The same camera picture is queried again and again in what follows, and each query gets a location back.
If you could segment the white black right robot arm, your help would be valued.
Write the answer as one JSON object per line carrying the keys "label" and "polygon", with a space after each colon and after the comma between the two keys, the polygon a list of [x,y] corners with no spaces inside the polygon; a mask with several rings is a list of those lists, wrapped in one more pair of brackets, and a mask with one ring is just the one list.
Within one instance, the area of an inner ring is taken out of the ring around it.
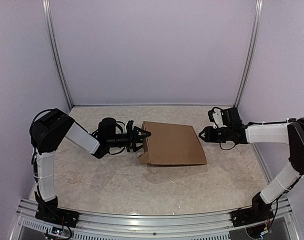
{"label": "white black right robot arm", "polygon": [[199,138],[206,143],[234,145],[257,143],[285,144],[289,147],[289,160],[276,177],[253,198],[253,207],[247,211],[252,222],[258,222],[272,204],[304,176],[304,117],[288,118],[276,122],[249,122],[243,124],[238,109],[214,107],[208,111],[212,125],[203,128]]}

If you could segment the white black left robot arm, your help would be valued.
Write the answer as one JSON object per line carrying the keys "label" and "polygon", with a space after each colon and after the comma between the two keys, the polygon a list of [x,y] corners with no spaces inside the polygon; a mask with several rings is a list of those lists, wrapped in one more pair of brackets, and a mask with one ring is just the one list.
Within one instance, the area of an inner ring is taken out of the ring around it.
{"label": "white black left robot arm", "polygon": [[54,158],[63,141],[68,139],[97,159],[111,153],[111,148],[122,152],[137,152],[142,149],[144,139],[151,132],[127,123],[106,117],[97,130],[89,133],[75,119],[59,109],[41,111],[33,119],[29,128],[33,155],[33,177],[36,182],[35,199],[43,207],[41,212],[49,221],[55,223],[62,217],[54,189]]}

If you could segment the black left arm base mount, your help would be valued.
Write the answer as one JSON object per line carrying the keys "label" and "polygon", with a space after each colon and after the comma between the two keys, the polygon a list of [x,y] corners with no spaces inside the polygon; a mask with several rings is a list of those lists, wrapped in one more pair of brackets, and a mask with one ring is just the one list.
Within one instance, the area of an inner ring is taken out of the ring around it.
{"label": "black left arm base mount", "polygon": [[79,218],[79,212],[57,207],[51,208],[45,204],[39,203],[35,217],[38,220],[48,223],[75,228]]}

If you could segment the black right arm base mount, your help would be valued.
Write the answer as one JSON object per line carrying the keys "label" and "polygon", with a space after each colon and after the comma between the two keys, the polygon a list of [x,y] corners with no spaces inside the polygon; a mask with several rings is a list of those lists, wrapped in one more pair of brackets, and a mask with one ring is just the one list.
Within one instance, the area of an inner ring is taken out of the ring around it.
{"label": "black right arm base mount", "polygon": [[271,220],[274,213],[270,203],[265,203],[259,195],[252,199],[248,208],[239,208],[230,212],[233,227],[241,227],[266,220]]}

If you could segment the brown cardboard box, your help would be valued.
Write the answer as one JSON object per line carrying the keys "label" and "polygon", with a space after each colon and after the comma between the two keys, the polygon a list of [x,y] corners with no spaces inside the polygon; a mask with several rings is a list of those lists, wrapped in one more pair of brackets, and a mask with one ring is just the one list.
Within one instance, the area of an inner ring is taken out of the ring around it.
{"label": "brown cardboard box", "polygon": [[140,163],[155,166],[207,164],[191,125],[144,121],[142,129],[151,132],[151,136],[143,140],[144,153],[139,156]]}

